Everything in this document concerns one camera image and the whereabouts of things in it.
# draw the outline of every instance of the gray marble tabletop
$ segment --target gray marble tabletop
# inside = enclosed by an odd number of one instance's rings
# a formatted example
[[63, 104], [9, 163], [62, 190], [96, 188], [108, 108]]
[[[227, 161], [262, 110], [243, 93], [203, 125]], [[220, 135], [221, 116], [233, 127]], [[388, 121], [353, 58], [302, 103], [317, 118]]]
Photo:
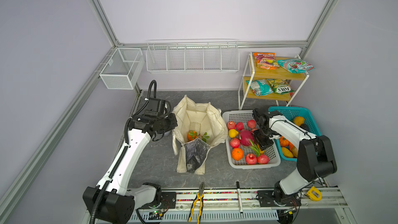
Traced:
[[[237, 110], [238, 94], [236, 91], [158, 91], [157, 98], [170, 101], [172, 107], [187, 95], [197, 103], [211, 102], [222, 112]], [[246, 99], [244, 109], [258, 108], [266, 111], [274, 106], [275, 101]], [[177, 173], [178, 155], [172, 148], [172, 136], [152, 142], [144, 148], [131, 175], [130, 188], [140, 187], [145, 182], [156, 183], [163, 189], [197, 188], [201, 182], [205, 187], [236, 187], [236, 181], [244, 187], [273, 187], [296, 167], [295, 162], [281, 161], [277, 167], [266, 169], [235, 169], [228, 162], [226, 145], [212, 148], [206, 160], [204, 175]]]

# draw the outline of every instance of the teal plastic basket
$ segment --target teal plastic basket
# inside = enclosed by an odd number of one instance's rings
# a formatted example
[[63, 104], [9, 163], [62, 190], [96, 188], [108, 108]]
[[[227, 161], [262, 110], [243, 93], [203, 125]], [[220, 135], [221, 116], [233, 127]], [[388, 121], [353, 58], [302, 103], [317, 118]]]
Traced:
[[[301, 116], [305, 119], [304, 124], [310, 128], [310, 132], [315, 134], [316, 136], [321, 136], [321, 131], [319, 130], [314, 117], [312, 116], [310, 110], [304, 107], [270, 107], [268, 111], [278, 111], [283, 114], [288, 120], [293, 122], [293, 119], [297, 116]], [[276, 147], [278, 148], [279, 154], [281, 158], [287, 161], [297, 161], [297, 158], [288, 158], [285, 157], [282, 153], [281, 145], [279, 144], [279, 140], [275, 139]]]

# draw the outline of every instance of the white plastic basket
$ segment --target white plastic basket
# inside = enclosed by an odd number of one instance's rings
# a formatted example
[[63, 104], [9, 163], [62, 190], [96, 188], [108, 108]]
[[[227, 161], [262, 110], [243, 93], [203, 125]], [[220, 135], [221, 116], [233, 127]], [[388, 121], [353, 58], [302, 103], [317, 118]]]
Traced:
[[[222, 119], [226, 123], [228, 123], [230, 121], [234, 121], [235, 123], [242, 122], [245, 129], [250, 130], [250, 128], [247, 127], [246, 122], [253, 119], [253, 110], [240, 110], [240, 111], [224, 112], [222, 114]], [[240, 148], [243, 150], [243, 154], [244, 154], [243, 158], [239, 161], [235, 161], [231, 157], [231, 152], [232, 152], [233, 148], [229, 145], [230, 140], [231, 140], [231, 138], [228, 138], [228, 142], [225, 142], [226, 151], [228, 153], [229, 164], [235, 169], [270, 168], [270, 167], [278, 166], [281, 163], [281, 158], [279, 156], [278, 149], [277, 149], [275, 143], [271, 147], [268, 147], [264, 152], [264, 154], [266, 154], [269, 157], [269, 162], [267, 164], [255, 164], [255, 165], [246, 164], [246, 155], [249, 153], [254, 153], [254, 151], [248, 147], [244, 147], [243, 145], [240, 146]]]
[[144, 63], [140, 48], [118, 47], [99, 75], [109, 89], [134, 89]]
[[238, 42], [148, 43], [147, 70], [165, 72], [237, 72]]

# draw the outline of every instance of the candy bag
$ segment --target candy bag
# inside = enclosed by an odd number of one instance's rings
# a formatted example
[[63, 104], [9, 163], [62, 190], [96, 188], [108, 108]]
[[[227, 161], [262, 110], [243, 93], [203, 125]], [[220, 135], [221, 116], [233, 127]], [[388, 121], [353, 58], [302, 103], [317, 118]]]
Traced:
[[285, 94], [285, 93], [294, 92], [294, 90], [289, 86], [289, 84], [285, 80], [267, 79], [267, 81], [271, 84], [274, 93]]
[[301, 59], [278, 60], [278, 64], [291, 73], [305, 73], [314, 69], [314, 66]]
[[266, 80], [251, 81], [250, 88], [256, 96], [264, 96], [273, 92]]
[[253, 53], [256, 59], [257, 67], [263, 69], [277, 69], [279, 67], [278, 62], [275, 59], [275, 53]]

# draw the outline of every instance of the yellow and black pliers handle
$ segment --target yellow and black pliers handle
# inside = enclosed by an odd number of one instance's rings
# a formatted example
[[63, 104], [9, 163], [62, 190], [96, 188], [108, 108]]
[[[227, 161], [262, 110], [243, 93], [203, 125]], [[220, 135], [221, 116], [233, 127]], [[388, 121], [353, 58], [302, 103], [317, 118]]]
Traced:
[[191, 222], [192, 215], [193, 215], [193, 210], [195, 208], [196, 203], [198, 200], [200, 201], [200, 210], [199, 210], [199, 216], [198, 216], [198, 222], [197, 224], [200, 223], [200, 219], [202, 217], [202, 211], [203, 211], [203, 196], [204, 196], [204, 190], [205, 190], [205, 183], [202, 183], [199, 188], [199, 192], [196, 194], [195, 200], [193, 200], [192, 206], [191, 206], [191, 212], [189, 214], [189, 219], [188, 222]]

